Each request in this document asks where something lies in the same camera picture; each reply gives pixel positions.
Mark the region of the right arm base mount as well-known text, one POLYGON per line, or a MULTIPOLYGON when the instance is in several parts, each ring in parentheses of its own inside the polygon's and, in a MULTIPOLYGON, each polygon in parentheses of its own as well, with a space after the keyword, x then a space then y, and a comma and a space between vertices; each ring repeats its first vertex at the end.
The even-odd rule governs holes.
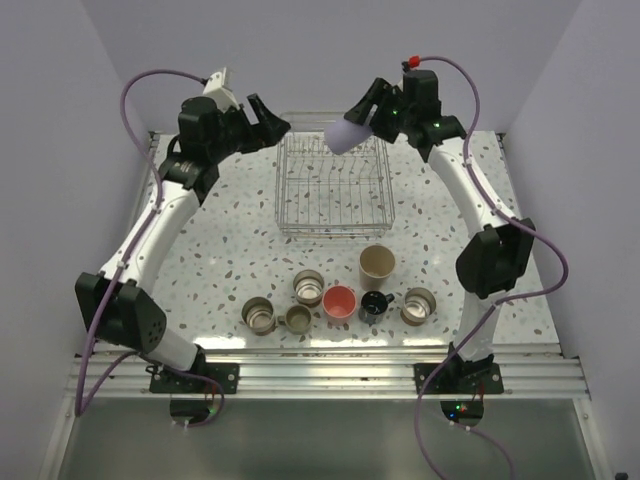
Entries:
POLYGON ((476 362, 449 361, 428 383, 427 395, 499 395, 505 392, 501 370, 488 360, 476 362))

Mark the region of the lavender plastic cup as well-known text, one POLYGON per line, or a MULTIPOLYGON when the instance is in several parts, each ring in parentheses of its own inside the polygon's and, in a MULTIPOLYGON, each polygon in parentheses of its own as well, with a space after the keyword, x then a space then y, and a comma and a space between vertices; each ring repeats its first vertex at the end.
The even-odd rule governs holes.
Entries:
POLYGON ((358 125, 344 118, 338 118, 324 130, 324 139, 329 150, 342 155, 365 142, 373 135, 368 125, 358 125))

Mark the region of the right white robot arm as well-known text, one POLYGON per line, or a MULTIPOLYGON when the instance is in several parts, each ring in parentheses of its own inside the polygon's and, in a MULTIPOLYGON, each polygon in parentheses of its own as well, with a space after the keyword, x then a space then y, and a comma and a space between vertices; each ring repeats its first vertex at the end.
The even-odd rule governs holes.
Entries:
POLYGON ((501 302, 524 275, 533 246, 530 219, 522 227, 502 208, 499 196, 477 168, 470 136, 454 116, 445 116, 439 82, 430 70, 410 70, 400 83, 376 79, 359 102, 325 131, 335 154, 371 136, 392 143, 401 134, 446 186, 467 227, 469 242, 455 270, 465 296, 458 333, 447 358, 426 373, 419 391, 472 393, 497 371, 493 340, 501 302))

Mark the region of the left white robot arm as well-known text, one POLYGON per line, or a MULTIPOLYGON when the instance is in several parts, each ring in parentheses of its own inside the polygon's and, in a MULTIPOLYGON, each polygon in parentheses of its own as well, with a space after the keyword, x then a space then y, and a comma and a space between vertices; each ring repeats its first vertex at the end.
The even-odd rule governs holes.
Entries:
POLYGON ((75 284, 87 338, 80 372, 85 374, 96 341, 128 348, 150 360, 158 393, 219 393, 203 349, 172 331, 151 293, 160 267, 179 233, 219 179, 219 165, 235 154, 277 145, 291 125, 260 97, 248 98, 257 121, 243 106, 224 107, 204 96, 183 102, 179 133, 158 169, 150 202, 118 251, 98 273, 81 274, 75 284))

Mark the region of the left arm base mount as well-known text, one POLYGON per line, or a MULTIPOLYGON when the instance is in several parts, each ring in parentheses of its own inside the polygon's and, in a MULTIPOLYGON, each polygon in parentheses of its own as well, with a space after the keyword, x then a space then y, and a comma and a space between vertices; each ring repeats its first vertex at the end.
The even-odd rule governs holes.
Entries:
POLYGON ((149 391, 154 394, 204 394, 237 392, 240 365, 237 363, 207 363, 197 373, 173 373, 157 365, 148 365, 151 375, 149 391))

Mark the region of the steel cup with brown band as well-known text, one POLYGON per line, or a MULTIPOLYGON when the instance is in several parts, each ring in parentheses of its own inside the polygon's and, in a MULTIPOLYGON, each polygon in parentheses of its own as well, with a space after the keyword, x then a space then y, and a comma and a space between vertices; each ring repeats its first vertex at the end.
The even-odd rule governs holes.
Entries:
POLYGON ((325 281, 323 276, 315 270, 301 270, 293 279, 293 289, 298 303, 314 308, 321 303, 325 281))

